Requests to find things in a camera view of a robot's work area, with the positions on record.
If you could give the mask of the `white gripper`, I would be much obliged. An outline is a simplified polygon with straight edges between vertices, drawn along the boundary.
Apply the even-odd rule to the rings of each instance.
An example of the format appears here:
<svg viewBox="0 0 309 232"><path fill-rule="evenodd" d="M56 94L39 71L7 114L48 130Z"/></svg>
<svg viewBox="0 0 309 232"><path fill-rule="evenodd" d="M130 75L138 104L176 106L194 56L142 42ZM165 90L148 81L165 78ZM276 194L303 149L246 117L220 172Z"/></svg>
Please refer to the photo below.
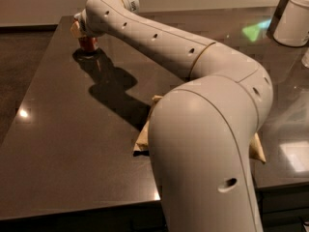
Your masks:
<svg viewBox="0 0 309 232"><path fill-rule="evenodd" d="M88 37L100 37L104 34L101 18L99 10L84 9L79 17L81 28L79 22L75 21L70 31L76 39L83 38L84 34Z"/></svg>

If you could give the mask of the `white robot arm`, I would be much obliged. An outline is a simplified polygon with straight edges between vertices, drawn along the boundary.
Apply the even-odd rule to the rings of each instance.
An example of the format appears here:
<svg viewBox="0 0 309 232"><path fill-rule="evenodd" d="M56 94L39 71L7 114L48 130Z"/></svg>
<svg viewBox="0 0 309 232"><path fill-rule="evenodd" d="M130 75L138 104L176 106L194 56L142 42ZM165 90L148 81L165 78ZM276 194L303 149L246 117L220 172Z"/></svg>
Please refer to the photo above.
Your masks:
<svg viewBox="0 0 309 232"><path fill-rule="evenodd" d="M271 108L267 71L138 8L139 0L88 0L71 30L77 38L110 34L184 81L156 104L148 130L169 232L263 232L249 143Z"/></svg>

